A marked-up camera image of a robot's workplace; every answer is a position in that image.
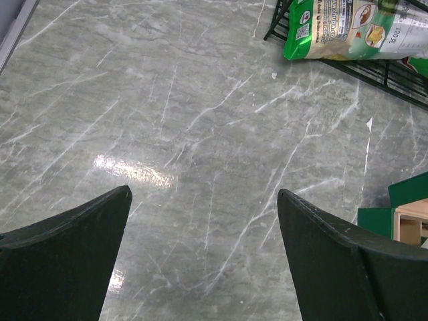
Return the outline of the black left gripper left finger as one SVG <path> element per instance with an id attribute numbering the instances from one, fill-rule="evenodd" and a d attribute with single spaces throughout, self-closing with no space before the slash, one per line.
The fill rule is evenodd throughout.
<path id="1" fill-rule="evenodd" d="M 132 202 L 127 185 L 1 234 L 2 320 L 98 320 Z"/>

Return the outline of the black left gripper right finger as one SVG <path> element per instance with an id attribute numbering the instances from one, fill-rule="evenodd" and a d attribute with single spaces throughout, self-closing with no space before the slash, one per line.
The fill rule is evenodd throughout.
<path id="1" fill-rule="evenodd" d="M 303 320 L 426 320 L 427 250 L 278 193 L 278 218 Z"/>

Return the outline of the green jewelry box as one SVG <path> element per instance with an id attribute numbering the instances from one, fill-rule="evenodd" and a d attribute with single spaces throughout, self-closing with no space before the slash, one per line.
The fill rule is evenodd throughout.
<path id="1" fill-rule="evenodd" d="M 357 225 L 389 239 L 427 248 L 427 173 L 388 187 L 391 206 L 360 208 Z"/>

